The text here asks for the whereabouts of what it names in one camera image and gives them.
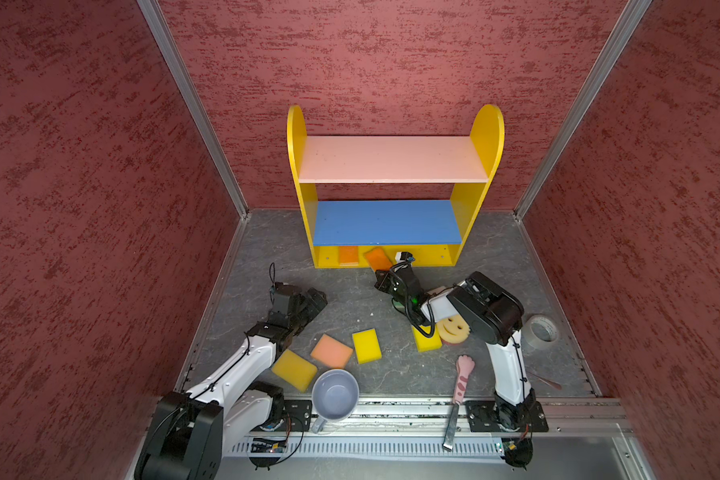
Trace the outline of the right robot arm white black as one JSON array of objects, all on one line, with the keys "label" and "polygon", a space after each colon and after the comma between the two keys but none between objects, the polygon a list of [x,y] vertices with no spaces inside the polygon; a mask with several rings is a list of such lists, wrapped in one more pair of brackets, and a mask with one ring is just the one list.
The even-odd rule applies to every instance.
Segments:
[{"label": "right robot arm white black", "polygon": [[377,270],[374,287],[389,295],[395,310],[426,338],[435,336],[437,325],[448,318],[464,320],[470,334],[489,351],[497,423],[507,431],[518,431],[530,423],[536,397],[522,354],[524,307],[514,295],[479,271],[438,293],[429,293],[409,262]]}]

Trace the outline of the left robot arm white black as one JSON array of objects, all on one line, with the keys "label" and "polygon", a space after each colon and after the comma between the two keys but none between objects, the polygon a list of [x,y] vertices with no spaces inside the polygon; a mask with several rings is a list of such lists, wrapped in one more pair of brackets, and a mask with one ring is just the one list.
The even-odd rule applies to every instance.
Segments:
[{"label": "left robot arm white black", "polygon": [[314,288],[275,282],[264,321],[245,333],[238,350],[201,383],[158,402],[136,461],[135,479],[213,479],[223,448],[285,415],[282,389],[258,377],[327,306]]}]

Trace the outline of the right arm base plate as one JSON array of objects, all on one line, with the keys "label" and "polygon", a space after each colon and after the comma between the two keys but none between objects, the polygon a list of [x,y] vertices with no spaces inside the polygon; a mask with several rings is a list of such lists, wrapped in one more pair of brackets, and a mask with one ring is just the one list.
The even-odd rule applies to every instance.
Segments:
[{"label": "right arm base plate", "polygon": [[542,405],[534,400],[512,406],[495,401],[471,400],[464,403],[470,431],[473,433],[547,433],[549,425]]}]

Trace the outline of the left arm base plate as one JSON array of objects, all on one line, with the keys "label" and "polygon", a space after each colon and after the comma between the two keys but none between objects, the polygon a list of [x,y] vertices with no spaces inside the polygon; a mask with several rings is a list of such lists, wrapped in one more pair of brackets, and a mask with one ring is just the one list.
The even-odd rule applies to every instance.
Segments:
[{"label": "left arm base plate", "polygon": [[270,416],[258,427],[263,432],[287,432],[296,428],[301,431],[311,425],[312,402],[303,399],[274,400]]}]

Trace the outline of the orange sponge yellow base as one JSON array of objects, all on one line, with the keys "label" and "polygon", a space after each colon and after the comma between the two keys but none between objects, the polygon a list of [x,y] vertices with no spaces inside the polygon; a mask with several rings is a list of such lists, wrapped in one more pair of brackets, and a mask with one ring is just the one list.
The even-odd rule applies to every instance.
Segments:
[{"label": "orange sponge yellow base", "polygon": [[374,271],[389,271],[394,263],[390,260],[385,250],[379,246],[363,254],[368,266]]},{"label": "orange sponge yellow base", "polygon": [[357,246],[339,246],[338,264],[340,266],[355,267],[359,265],[359,253]]}]

